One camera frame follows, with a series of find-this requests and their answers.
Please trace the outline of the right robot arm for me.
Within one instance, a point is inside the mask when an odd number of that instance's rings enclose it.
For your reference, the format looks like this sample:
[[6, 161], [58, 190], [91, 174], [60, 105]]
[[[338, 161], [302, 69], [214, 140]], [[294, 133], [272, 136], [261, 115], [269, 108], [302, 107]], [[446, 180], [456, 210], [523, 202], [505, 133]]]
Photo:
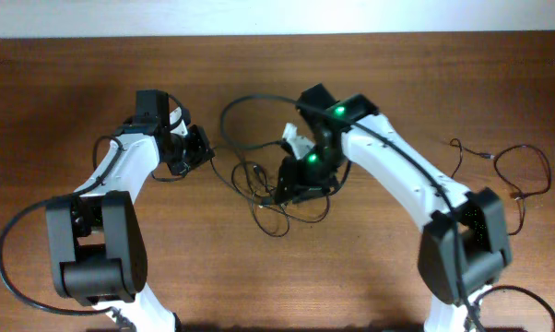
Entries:
[[424, 330], [482, 330], [479, 297], [513, 260], [501, 199], [438, 170], [362, 94], [336, 100], [317, 84], [293, 103], [313, 138], [286, 125], [289, 155], [279, 167], [273, 203], [330, 196], [342, 185], [337, 169], [346, 161], [360, 166], [419, 229], [418, 270], [432, 294]]

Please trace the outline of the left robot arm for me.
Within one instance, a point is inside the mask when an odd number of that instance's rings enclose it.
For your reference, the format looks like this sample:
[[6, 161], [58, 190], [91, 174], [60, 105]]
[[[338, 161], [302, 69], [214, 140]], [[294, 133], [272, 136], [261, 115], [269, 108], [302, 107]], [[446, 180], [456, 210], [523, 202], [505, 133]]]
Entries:
[[130, 331], [179, 331], [177, 314], [148, 286], [148, 257], [134, 203], [161, 163], [167, 182], [182, 180], [214, 156], [189, 111], [158, 90], [136, 94], [136, 112], [109, 137], [111, 146], [78, 189], [46, 207], [53, 285]]

